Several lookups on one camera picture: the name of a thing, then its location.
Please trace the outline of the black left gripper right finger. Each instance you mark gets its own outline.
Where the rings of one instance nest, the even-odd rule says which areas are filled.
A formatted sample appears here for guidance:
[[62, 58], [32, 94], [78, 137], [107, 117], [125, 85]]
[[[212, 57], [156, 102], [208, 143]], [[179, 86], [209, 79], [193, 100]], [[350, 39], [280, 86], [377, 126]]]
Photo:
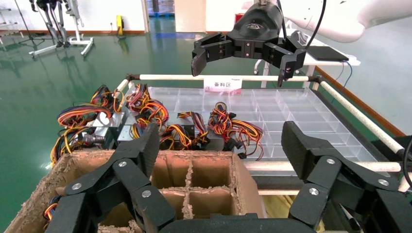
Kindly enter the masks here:
[[344, 158], [324, 139], [305, 135], [293, 121], [283, 124], [281, 145], [303, 186], [289, 218], [316, 229], [328, 203], [355, 213], [366, 233], [409, 233], [412, 207], [399, 181]]

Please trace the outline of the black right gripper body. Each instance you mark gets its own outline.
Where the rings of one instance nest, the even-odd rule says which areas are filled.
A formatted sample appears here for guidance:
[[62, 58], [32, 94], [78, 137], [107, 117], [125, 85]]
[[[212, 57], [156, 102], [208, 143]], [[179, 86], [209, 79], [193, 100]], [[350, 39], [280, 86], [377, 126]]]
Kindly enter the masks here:
[[283, 14], [277, 5], [252, 5], [228, 33], [232, 56], [261, 59], [265, 43], [278, 43], [282, 22]]

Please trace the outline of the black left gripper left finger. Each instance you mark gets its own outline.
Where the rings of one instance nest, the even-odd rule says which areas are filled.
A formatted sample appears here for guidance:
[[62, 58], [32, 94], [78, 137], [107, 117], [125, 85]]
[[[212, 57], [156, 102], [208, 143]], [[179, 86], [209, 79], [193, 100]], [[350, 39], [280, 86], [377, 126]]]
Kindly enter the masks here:
[[120, 143], [109, 160], [65, 187], [48, 233], [95, 233], [112, 209], [125, 203], [144, 233], [175, 221], [175, 209], [149, 177], [159, 152], [159, 132], [150, 123], [138, 139]]

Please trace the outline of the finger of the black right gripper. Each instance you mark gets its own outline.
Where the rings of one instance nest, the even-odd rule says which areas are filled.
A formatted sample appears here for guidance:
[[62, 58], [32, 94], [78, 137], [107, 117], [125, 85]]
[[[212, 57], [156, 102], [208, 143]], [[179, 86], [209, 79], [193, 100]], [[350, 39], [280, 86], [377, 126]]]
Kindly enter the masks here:
[[279, 69], [277, 86], [291, 79], [297, 69], [303, 67], [306, 49], [293, 38], [280, 38], [278, 43], [264, 44], [264, 61]]
[[234, 50], [233, 41], [222, 33], [211, 34], [195, 41], [191, 61], [193, 77], [200, 75], [208, 62], [233, 56]]

